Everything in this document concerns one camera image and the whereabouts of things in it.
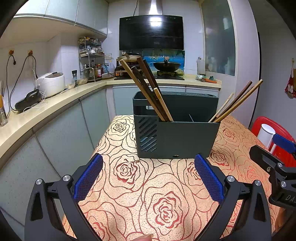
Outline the person left hand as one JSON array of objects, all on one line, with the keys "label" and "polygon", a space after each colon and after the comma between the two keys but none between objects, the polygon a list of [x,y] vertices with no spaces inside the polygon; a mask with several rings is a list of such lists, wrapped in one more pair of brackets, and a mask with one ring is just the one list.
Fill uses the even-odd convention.
[{"label": "person left hand", "polygon": [[137,237],[132,241],[152,241],[153,234],[143,235],[141,237]]}]

